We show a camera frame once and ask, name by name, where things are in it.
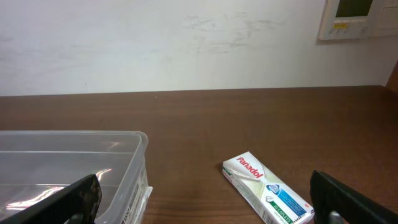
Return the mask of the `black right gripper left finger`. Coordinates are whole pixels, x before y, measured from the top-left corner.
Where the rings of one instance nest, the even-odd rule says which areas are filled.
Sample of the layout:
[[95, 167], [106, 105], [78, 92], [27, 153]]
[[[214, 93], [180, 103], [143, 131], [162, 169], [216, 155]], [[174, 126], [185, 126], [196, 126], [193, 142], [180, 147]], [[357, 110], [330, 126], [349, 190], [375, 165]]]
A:
[[1, 224], [94, 224], [101, 199], [99, 180], [90, 174]]

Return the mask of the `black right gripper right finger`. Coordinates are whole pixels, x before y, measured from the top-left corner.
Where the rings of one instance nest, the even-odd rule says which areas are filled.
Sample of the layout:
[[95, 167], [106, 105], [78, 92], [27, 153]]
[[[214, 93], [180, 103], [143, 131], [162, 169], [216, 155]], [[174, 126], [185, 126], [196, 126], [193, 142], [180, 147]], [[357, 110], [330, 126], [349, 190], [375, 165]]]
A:
[[315, 223], [397, 223], [396, 213], [322, 171], [312, 173], [310, 198]]

